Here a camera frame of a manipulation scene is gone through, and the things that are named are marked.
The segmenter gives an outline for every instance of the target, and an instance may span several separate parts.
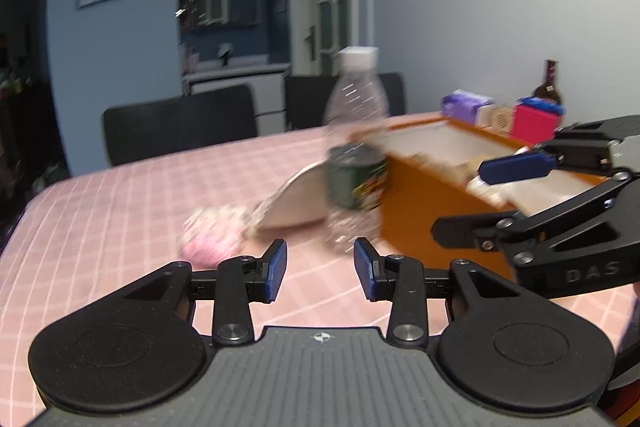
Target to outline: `white bottle cap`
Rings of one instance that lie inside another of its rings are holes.
[[[378,48],[370,46],[349,46],[338,52],[342,73],[355,71],[375,71],[378,65]]]

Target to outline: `dark glass bottle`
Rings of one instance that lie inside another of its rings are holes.
[[[558,66],[557,60],[546,61],[545,82],[536,88],[533,92],[533,96],[538,98],[546,98],[552,102],[562,103],[560,93],[556,89],[556,68]]]

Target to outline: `chair backrest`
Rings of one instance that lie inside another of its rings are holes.
[[[102,126],[112,165],[258,135],[254,97],[246,84],[110,107]]]
[[[404,80],[399,73],[378,75],[389,100],[389,114],[406,113]],[[284,80],[287,128],[308,129],[322,125],[324,109],[338,78],[336,76],[288,76]]]

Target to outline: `ribbed gray surface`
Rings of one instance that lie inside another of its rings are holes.
[[[318,333],[331,338],[321,343]],[[49,410],[36,427],[604,427],[595,410],[515,418],[457,395],[424,353],[385,344],[378,330],[270,328],[224,349],[187,393],[120,418]]]

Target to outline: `plastic bottle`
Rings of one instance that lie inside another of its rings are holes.
[[[349,253],[357,237],[373,241],[380,234],[386,158],[364,136],[384,131],[389,110],[376,74],[378,49],[349,47],[338,56],[340,79],[324,113],[327,241],[336,253]]]

